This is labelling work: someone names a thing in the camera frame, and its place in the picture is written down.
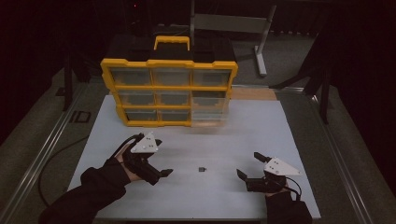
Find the hand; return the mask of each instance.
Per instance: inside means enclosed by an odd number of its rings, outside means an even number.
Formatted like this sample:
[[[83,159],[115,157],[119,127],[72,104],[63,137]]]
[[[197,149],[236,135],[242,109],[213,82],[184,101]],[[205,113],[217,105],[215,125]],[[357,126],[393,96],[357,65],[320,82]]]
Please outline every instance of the hand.
[[[123,163],[123,157],[122,153],[125,151],[125,149],[129,146],[129,144],[125,145],[122,150],[120,150],[119,154],[117,154],[116,159],[117,161],[120,162],[121,166],[124,168],[125,173],[128,175],[129,179],[131,182],[136,181],[136,180],[141,180],[140,176],[132,173],[128,168],[126,168],[125,164]]]

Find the metal rail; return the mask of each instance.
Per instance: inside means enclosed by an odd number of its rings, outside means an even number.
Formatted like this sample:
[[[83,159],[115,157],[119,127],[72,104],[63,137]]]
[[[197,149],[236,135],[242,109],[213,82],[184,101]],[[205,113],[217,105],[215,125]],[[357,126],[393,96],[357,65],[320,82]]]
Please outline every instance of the metal rail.
[[[346,189],[346,194],[351,201],[353,209],[355,210],[356,216],[359,220],[359,223],[362,224],[372,224],[373,219],[369,214],[367,207],[361,197],[361,194],[358,190],[358,187],[354,181],[352,174],[349,172],[347,168],[347,163],[344,161],[343,155],[335,143],[334,137],[332,136],[332,132],[329,129],[329,126],[324,125],[322,118],[318,112],[318,99],[316,96],[312,98],[310,101],[311,108],[314,111],[315,119],[317,120],[319,126],[322,128],[323,132],[325,132],[325,136],[327,137],[327,141],[329,142],[330,152],[332,155],[332,159],[335,163],[335,168],[338,171],[338,174],[343,181],[344,187]]]
[[[18,184],[16,190],[14,191],[6,207],[1,213],[0,223],[8,223],[12,219],[13,215],[21,208],[21,205],[29,195],[44,164],[49,159],[52,150],[55,148],[59,138],[61,137],[62,132],[67,125],[67,122],[70,120],[73,114],[72,112],[76,107],[78,98],[85,91],[85,89],[85,83],[80,83],[77,85],[77,89],[75,90],[74,94],[75,101],[69,106],[68,110],[64,111],[59,117],[54,128],[49,134],[49,137],[47,138],[43,147],[38,152],[37,156],[35,157],[35,160],[31,163],[31,165],[25,172],[23,178],[21,179],[21,182]]]

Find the metal frame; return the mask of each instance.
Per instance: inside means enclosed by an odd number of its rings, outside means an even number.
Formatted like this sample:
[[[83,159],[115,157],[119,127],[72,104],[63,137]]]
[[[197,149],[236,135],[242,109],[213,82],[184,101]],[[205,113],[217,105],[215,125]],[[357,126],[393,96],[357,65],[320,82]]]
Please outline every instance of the metal frame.
[[[236,16],[222,16],[209,14],[195,14],[195,0],[191,0],[190,38],[194,45],[194,30],[218,30],[262,34],[259,46],[255,46],[255,55],[260,75],[267,76],[262,50],[270,31],[271,23],[276,12],[276,5],[272,5],[267,18],[250,18]]]
[[[341,180],[344,184],[344,188],[346,189],[346,194],[349,197],[349,200],[352,204],[353,209],[355,210],[356,217],[359,220],[359,223],[362,224],[372,224],[373,219],[370,215],[363,198],[361,197],[361,193],[358,189],[357,184],[354,181],[353,175],[349,172],[347,168],[347,163],[345,162],[343,155],[335,143],[334,137],[332,136],[332,132],[329,129],[329,126],[325,125],[322,120],[321,115],[318,113],[318,99],[316,96],[311,98],[309,101],[311,104],[311,108],[314,111],[315,119],[318,121],[319,126],[322,128],[323,132],[325,132],[325,136],[327,137],[327,141],[330,146],[330,153],[332,155],[332,159],[335,163],[335,168],[338,171],[338,174],[341,177]]]
[[[58,140],[61,138],[64,128],[72,117],[78,99],[81,94],[86,90],[86,87],[86,84],[78,84],[74,95],[74,98],[76,100],[71,102],[68,109],[64,111],[59,117],[51,133],[49,134],[47,141],[38,152],[35,160],[27,169],[26,173],[21,179],[21,182],[18,184],[13,195],[11,196],[10,200],[7,202],[7,205],[0,214],[0,223],[9,223],[13,215],[21,208],[23,202],[26,200],[36,180],[38,179],[38,175],[41,173],[45,163],[50,158],[53,149],[55,149]]]

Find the dark background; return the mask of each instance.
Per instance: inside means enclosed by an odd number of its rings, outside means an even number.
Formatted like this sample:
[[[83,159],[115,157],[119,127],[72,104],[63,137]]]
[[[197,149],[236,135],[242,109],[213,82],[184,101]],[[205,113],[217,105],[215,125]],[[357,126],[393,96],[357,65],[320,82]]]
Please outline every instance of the dark background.
[[[320,3],[283,1],[272,30],[316,36],[322,29],[304,67],[333,61],[332,84],[395,193],[396,3]],[[226,15],[265,17],[268,7],[264,1],[196,1],[197,12]],[[99,62],[114,34],[150,36],[158,23],[190,22],[185,0],[7,0],[0,8],[0,143],[51,85],[66,52],[78,80],[89,81],[101,75]]]

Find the white table surface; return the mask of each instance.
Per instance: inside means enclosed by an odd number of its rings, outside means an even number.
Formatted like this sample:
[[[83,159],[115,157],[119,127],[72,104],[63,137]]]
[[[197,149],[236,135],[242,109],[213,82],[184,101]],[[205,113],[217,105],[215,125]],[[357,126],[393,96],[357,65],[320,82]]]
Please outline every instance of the white table surface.
[[[151,186],[137,181],[126,186],[127,193],[101,210],[97,217],[111,219],[265,219],[262,193],[247,192],[236,169],[248,177],[262,177],[264,164],[253,156],[278,157],[300,170],[290,176],[303,190],[313,218],[320,218],[317,203],[305,174],[299,152],[279,101],[231,100],[230,114],[223,127],[191,128],[126,127],[118,118],[115,102],[106,96],[87,145],[81,155],[69,189],[80,185],[81,174],[99,168],[119,145],[136,133],[154,132],[163,140],[159,151],[148,159],[157,168],[174,169]],[[205,172],[198,172],[205,167]],[[293,189],[294,183],[288,181]]]

